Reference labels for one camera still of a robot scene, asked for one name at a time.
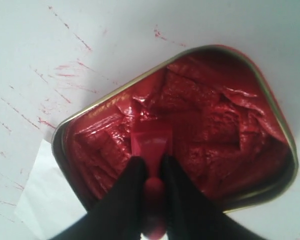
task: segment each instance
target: red plastic spatula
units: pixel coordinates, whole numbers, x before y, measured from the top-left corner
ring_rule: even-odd
[[[150,240],[166,232],[166,190],[160,179],[164,154],[172,155],[172,127],[160,120],[138,122],[131,132],[133,156],[144,159],[148,177],[143,185],[142,233]]]

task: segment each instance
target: gold tin edge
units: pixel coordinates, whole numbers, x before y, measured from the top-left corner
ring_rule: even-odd
[[[294,164],[294,169],[293,169],[293,174],[292,174],[292,177],[290,179],[290,181],[284,186],[284,188],[279,192],[277,193],[274,197],[272,197],[271,199],[266,199],[266,200],[261,200],[259,201],[258,203],[253,203],[253,204],[248,204],[246,206],[243,206],[243,207],[236,207],[234,209],[230,209],[230,210],[225,210],[224,212],[225,213],[230,213],[230,212],[234,212],[234,211],[237,211],[237,210],[241,210],[241,209],[246,209],[246,208],[250,208],[250,207],[253,207],[253,206],[257,206],[257,205],[260,205],[260,204],[264,204],[264,203],[267,203],[267,202],[270,202],[270,201],[273,201],[275,200],[276,198],[280,197],[284,192],[287,191],[287,189],[292,185],[292,183],[294,182],[294,180],[296,179],[296,176],[297,176],[297,173],[298,173],[298,168],[299,168],[299,162],[298,162],[298,156],[297,156],[297,147],[296,147],[296,143],[295,143],[295,140],[293,138],[293,135],[288,127],[288,124],[286,122],[286,120],[284,119],[283,115],[282,115],[282,112],[280,111],[279,107],[278,107],[278,104],[276,102],[276,100],[274,99],[269,87],[268,87],[268,84],[267,84],[267,81],[265,79],[265,77],[263,76],[263,74],[261,73],[261,71],[259,70],[259,68],[253,63],[253,61],[247,57],[245,54],[243,54],[242,52],[236,50],[236,49],[233,49],[231,47],[228,47],[228,46],[224,46],[224,45],[215,45],[215,44],[212,44],[212,45],[205,45],[205,46],[199,46],[199,47],[195,47],[195,48],[191,48],[191,49],[188,49],[188,50],[185,50],[173,57],[171,57],[170,59],[162,62],[161,64],[153,67],[152,69],[148,70],[147,72],[137,76],[136,78],[132,79],[131,81],[127,82],[126,84],[118,87],[117,89],[113,90],[112,92],[106,94],[105,96],[101,97],[100,99],[98,99],[96,102],[90,104],[89,106],[85,107],[84,109],[78,111],[77,113],[71,115],[70,117],[66,118],[65,120],[63,120],[56,128],[56,130],[54,131],[54,134],[52,136],[52,145],[54,144],[54,141],[55,141],[55,137],[56,137],[56,133],[58,132],[58,130],[65,124],[67,124],[68,122],[70,122],[71,120],[77,118],[78,116],[88,112],[89,110],[99,106],[100,104],[102,104],[103,102],[107,101],[108,99],[112,98],[113,96],[119,94],[120,92],[122,92],[123,90],[131,87],[132,85],[136,84],[137,82],[141,81],[142,79],[144,79],[145,77],[151,75],[152,73],[156,72],[157,70],[165,67],[166,65],[172,63],[173,61],[175,61],[176,59],[182,57],[182,56],[185,56],[187,54],[190,54],[190,53],[193,53],[193,52],[196,52],[196,51],[202,51],[202,50],[206,50],[206,49],[215,49],[215,50],[221,50],[221,51],[224,51],[224,52],[227,52],[231,55],[234,55],[236,56],[237,58],[239,58],[240,60],[244,61],[248,66],[249,68],[254,72],[256,78],[257,78],[257,81],[258,81],[258,84],[262,90],[262,92],[264,93],[264,96],[268,102],[268,104],[270,105],[270,108],[272,110],[272,112],[274,113],[276,119],[277,119],[277,122],[284,134],[284,136],[286,137],[287,139],[287,142],[288,142],[288,145],[290,147],[290,150],[291,150],[291,153],[292,153],[292,158],[293,158],[293,164]],[[53,155],[55,158],[58,158],[58,156],[53,152]],[[258,190],[258,191],[255,191],[255,192],[250,192],[250,193],[247,193],[247,194],[244,194],[244,195],[241,195],[239,197],[235,197],[235,198],[232,198],[231,200],[242,200],[242,199],[245,199],[245,198],[251,198],[251,197],[255,197],[257,195],[260,195],[262,193],[265,193],[271,189],[273,189],[274,187],[276,186],[275,183],[261,189],[261,190]]]

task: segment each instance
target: metal tin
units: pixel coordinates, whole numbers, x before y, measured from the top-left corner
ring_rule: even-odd
[[[232,197],[223,199],[221,202],[217,202],[217,204],[225,211],[234,211],[238,209],[243,209],[255,205],[259,205],[271,200],[276,199],[281,194],[283,194],[289,186],[293,183],[293,181],[296,178],[297,172],[298,172],[298,158],[297,158],[297,148],[294,141],[294,138],[292,136],[292,133],[288,127],[288,124],[275,100],[273,97],[273,94],[263,77],[261,71],[258,69],[258,67],[243,53],[229,48],[227,46],[222,45],[207,45],[202,47],[196,47],[193,49],[186,50],[169,60],[159,64],[158,66],[152,68],[151,70],[143,73],[142,75],[136,77],[135,79],[129,81],[127,84],[117,88],[116,90],[112,91],[111,93],[105,95],[95,103],[91,104],[90,106],[84,108],[83,110],[77,112],[76,114],[70,116],[63,122],[59,124],[57,129],[54,132],[53,138],[52,138],[52,152],[53,155],[61,168],[65,178],[71,185],[73,191],[76,193],[78,199],[81,201],[82,205],[85,207],[87,211],[89,211],[93,205],[96,202],[96,198],[92,195],[92,193],[88,190],[88,188],[85,185],[85,182],[81,178],[79,172],[75,169],[71,169],[69,162],[67,160],[67,155],[64,149],[64,133],[67,129],[67,126],[69,123],[87,113],[93,108],[98,107],[100,104],[104,103],[105,101],[111,99],[115,95],[119,94],[120,92],[124,91],[125,89],[131,87],[132,85],[136,84],[137,82],[141,81],[145,77],[153,74],[157,70],[165,67],[166,65],[172,63],[176,59],[183,57],[187,54],[193,53],[193,52],[205,52],[205,51],[221,51],[227,54],[230,54],[242,61],[244,61],[248,67],[251,69],[251,71],[255,74],[256,79],[258,81],[258,84],[264,93],[265,98],[267,99],[267,102],[273,111],[282,132],[284,133],[290,151],[287,155],[287,164],[282,172],[279,174],[273,176],[270,180],[268,180],[266,183],[259,185],[257,187],[252,187],[249,190],[240,192]]]

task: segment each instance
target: tomato paste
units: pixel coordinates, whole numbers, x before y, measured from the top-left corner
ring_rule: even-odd
[[[73,120],[70,165],[101,199],[131,157],[137,121],[173,129],[173,155],[212,200],[260,184],[286,162],[288,145],[254,72],[218,51],[186,55]]]

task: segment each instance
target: open tin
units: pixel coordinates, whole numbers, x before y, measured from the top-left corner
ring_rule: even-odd
[[[67,152],[65,150],[65,133],[69,125],[72,123],[74,119],[86,115],[91,110],[94,110],[95,111],[94,113],[98,114],[99,111],[96,110],[96,108],[102,108],[107,104],[111,105],[115,103],[117,101],[116,95],[127,90],[129,87],[133,86],[134,84],[138,83],[144,78],[150,76],[156,71],[173,63],[175,60],[192,53],[204,54],[206,51],[217,51],[217,52],[225,53],[227,55],[231,55],[237,58],[238,60],[243,61],[249,67],[249,69],[254,73],[258,85],[262,90],[268,102],[268,105],[270,106],[270,109],[272,110],[289,146],[289,153],[286,155],[287,158],[286,164],[284,165],[284,168],[279,173],[275,174],[273,177],[271,177],[270,179],[268,179],[266,182],[262,184],[259,184],[255,187],[251,187],[248,190],[244,190],[239,193],[236,193],[231,197],[224,198],[221,201],[216,202],[216,204],[219,205],[225,212],[259,205],[279,197],[292,184],[298,172],[298,158],[297,158],[295,141],[285,121],[285,118],[275,98],[273,97],[273,94],[265,78],[263,77],[262,73],[248,57],[238,52],[237,50],[234,50],[226,46],[221,46],[221,45],[207,45],[207,46],[186,50],[172,57],[171,59],[159,64],[158,66],[152,68],[146,73],[129,81],[127,84],[117,88],[113,92],[105,95],[95,103],[77,112],[76,114],[70,116],[69,118],[67,118],[62,123],[59,124],[52,138],[52,152],[65,178],[67,179],[73,191],[76,193],[78,199],[81,201],[82,205],[85,207],[87,211],[92,209],[92,207],[94,206],[96,201],[98,201],[98,199],[96,199],[96,197],[89,190],[85,181],[81,177],[81,174],[78,171],[78,169],[70,166],[67,157]]]

